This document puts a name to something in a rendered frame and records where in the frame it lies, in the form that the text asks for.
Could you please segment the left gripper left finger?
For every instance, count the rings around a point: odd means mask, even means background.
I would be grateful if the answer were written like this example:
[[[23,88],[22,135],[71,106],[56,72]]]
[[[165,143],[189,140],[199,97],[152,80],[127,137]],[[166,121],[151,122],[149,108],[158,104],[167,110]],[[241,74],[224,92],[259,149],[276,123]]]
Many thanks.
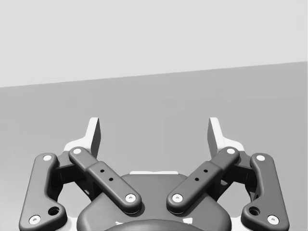
[[[92,117],[84,137],[67,143],[60,156],[38,155],[32,167],[19,220],[20,231],[57,231],[66,225],[65,207],[58,202],[63,185],[77,183],[94,200],[104,193],[122,212],[135,214],[141,196],[105,162],[97,160],[100,122]]]

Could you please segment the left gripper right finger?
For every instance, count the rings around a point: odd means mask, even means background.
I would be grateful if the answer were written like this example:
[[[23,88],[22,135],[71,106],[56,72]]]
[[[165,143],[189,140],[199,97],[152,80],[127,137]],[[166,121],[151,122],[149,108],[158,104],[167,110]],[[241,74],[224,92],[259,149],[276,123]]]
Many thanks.
[[[249,156],[240,142],[224,137],[218,118],[208,122],[211,160],[203,162],[167,196],[167,209],[183,214],[203,194],[219,197],[237,182],[245,186],[250,203],[242,209],[242,225],[251,231],[289,231],[289,219],[274,163],[269,154]]]

